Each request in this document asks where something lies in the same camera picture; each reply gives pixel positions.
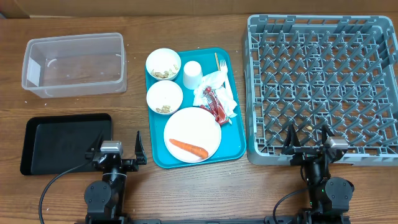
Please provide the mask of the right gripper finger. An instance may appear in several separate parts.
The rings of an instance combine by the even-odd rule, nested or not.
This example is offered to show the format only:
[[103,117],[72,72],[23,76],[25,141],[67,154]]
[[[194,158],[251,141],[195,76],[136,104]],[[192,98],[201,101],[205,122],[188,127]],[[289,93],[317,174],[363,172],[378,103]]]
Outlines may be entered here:
[[300,147],[300,141],[298,139],[297,133],[293,124],[290,124],[287,130],[287,137],[284,141],[284,148],[290,149],[293,147]]
[[326,146],[327,139],[329,137],[333,137],[334,134],[326,124],[322,125],[321,131],[322,131],[322,145]]

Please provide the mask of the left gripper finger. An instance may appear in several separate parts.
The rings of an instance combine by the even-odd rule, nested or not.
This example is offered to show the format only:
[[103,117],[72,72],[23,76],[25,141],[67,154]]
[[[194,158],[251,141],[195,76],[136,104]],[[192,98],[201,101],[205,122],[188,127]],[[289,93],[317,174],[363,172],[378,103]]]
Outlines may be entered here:
[[101,147],[101,145],[102,145],[102,142],[103,142],[103,132],[101,131],[101,132],[97,135],[97,137],[96,137],[96,139],[93,141],[93,143],[91,144],[91,151],[92,151],[92,152],[99,151],[99,150],[100,150],[100,147]]
[[136,143],[135,143],[134,152],[136,155],[136,159],[147,159],[147,156],[145,154],[145,151],[144,151],[144,148],[142,145],[140,131],[138,131],[136,134]]

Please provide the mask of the orange carrot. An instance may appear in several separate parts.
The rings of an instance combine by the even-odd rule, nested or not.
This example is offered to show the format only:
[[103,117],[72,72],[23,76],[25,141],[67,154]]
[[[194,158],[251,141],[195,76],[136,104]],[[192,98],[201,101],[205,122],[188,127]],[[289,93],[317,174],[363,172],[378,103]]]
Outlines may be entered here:
[[169,142],[171,144],[173,144],[174,146],[177,146],[180,149],[183,149],[184,151],[190,152],[190,153],[192,153],[192,154],[194,154],[194,155],[196,155],[196,156],[198,156],[198,157],[200,157],[202,159],[206,159],[209,156],[208,151],[205,150],[202,147],[195,146],[195,145],[192,145],[192,144],[188,144],[188,143],[185,143],[185,142],[181,142],[181,141],[178,141],[176,139],[169,139]]

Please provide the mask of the pink bowl with crumbs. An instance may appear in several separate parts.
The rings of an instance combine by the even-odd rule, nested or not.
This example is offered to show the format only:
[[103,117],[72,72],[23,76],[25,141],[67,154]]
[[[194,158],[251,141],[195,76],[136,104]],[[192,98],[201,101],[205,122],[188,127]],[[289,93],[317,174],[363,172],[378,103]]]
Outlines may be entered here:
[[170,115],[180,108],[183,101],[183,91],[173,81],[159,81],[148,89],[146,101],[153,112]]

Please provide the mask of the red snack wrapper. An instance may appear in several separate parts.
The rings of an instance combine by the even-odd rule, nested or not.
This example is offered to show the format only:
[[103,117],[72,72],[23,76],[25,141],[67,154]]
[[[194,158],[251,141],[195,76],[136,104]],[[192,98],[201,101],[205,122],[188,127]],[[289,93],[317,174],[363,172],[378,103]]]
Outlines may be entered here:
[[215,92],[211,89],[210,86],[206,87],[203,90],[203,96],[205,97],[207,104],[200,105],[200,108],[211,113],[215,117],[215,121],[220,126],[230,122],[222,104],[220,103],[219,99],[217,99]]

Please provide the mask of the white bowl with nuts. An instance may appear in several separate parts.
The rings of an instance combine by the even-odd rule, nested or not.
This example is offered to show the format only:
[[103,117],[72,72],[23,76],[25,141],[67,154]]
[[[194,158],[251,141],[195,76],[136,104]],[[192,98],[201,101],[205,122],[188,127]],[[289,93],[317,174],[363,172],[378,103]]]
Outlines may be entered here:
[[174,80],[181,66],[179,54],[168,48],[154,50],[146,60],[146,72],[158,81]]

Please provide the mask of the white napkin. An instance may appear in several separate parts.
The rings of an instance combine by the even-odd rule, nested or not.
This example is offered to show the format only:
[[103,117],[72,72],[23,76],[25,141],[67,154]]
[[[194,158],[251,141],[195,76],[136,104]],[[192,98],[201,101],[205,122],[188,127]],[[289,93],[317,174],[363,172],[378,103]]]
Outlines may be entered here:
[[194,90],[194,99],[193,99],[193,106],[206,105],[207,102],[205,97],[203,96],[203,90],[210,86],[211,89],[215,92],[217,99],[219,99],[220,103],[222,104],[226,115],[228,116],[230,122],[232,124],[232,118],[236,117],[237,114],[234,112],[235,107],[237,107],[237,102],[231,99],[227,92],[226,88],[223,86],[224,81],[226,80],[226,74],[223,71],[216,71],[205,75],[201,79],[200,85]]

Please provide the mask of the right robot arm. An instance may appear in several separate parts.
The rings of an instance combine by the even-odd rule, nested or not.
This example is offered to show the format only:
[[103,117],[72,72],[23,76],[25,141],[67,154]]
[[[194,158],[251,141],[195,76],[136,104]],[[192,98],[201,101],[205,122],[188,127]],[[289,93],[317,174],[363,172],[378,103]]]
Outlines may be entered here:
[[287,198],[308,192],[310,208],[300,209],[290,219],[291,223],[349,223],[343,214],[349,210],[354,185],[341,177],[332,177],[329,165],[340,160],[348,150],[345,138],[335,136],[328,126],[322,126],[322,141],[317,148],[306,149],[298,139],[294,126],[287,131],[282,153],[291,155],[290,165],[300,167],[300,175],[306,187],[282,197],[275,205],[272,218],[276,217],[277,207]]

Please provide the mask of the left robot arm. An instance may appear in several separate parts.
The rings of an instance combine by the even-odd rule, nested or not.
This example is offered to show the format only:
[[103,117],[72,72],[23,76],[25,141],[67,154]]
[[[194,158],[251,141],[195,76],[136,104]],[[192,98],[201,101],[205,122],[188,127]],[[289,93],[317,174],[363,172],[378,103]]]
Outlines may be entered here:
[[134,152],[134,159],[124,159],[121,141],[105,141],[102,134],[91,144],[85,158],[103,175],[85,190],[85,223],[132,223],[130,216],[123,212],[124,194],[127,173],[137,172],[140,165],[147,164],[140,132],[136,134]]

